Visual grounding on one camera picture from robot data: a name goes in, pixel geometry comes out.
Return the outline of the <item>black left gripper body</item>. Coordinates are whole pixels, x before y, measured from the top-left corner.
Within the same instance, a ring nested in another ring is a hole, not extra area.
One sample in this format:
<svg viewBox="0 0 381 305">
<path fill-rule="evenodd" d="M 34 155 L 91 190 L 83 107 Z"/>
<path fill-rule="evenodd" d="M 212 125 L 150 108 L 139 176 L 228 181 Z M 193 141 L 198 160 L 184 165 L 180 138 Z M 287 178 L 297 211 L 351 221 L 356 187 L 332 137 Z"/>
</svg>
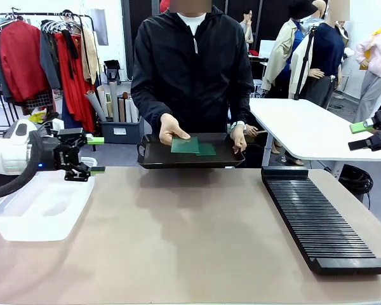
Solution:
<svg viewBox="0 0 381 305">
<path fill-rule="evenodd" d="M 39 161 L 41 172 L 72 170 L 80 165 L 79 148 L 58 139 L 43 139 L 43 152 Z"/>
</svg>

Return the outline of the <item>person's left hand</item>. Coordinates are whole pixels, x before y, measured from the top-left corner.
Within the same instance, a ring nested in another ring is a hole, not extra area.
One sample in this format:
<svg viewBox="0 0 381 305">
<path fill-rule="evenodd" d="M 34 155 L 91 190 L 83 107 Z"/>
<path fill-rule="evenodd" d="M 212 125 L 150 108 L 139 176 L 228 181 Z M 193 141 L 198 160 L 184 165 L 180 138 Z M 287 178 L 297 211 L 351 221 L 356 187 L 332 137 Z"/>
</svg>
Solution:
<svg viewBox="0 0 381 305">
<path fill-rule="evenodd" d="M 246 149 L 247 143 L 244 137 L 243 125 L 236 125 L 231 131 L 231 139 L 234 142 L 232 147 L 234 154 L 241 153 Z"/>
</svg>

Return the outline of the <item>person's right hand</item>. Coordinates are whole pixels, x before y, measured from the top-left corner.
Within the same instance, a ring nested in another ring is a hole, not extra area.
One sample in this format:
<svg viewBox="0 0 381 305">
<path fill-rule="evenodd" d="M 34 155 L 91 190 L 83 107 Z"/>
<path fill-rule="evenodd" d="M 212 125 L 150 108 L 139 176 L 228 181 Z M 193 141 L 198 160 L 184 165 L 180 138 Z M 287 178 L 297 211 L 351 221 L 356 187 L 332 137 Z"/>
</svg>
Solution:
<svg viewBox="0 0 381 305">
<path fill-rule="evenodd" d="M 178 137 L 183 140 L 189 140 L 191 136 L 183 131 L 178 121 L 168 113 L 164 113 L 160 117 L 161 127 L 159 131 L 160 142 L 166 146 L 171 146 L 174 137 Z"/>
</svg>

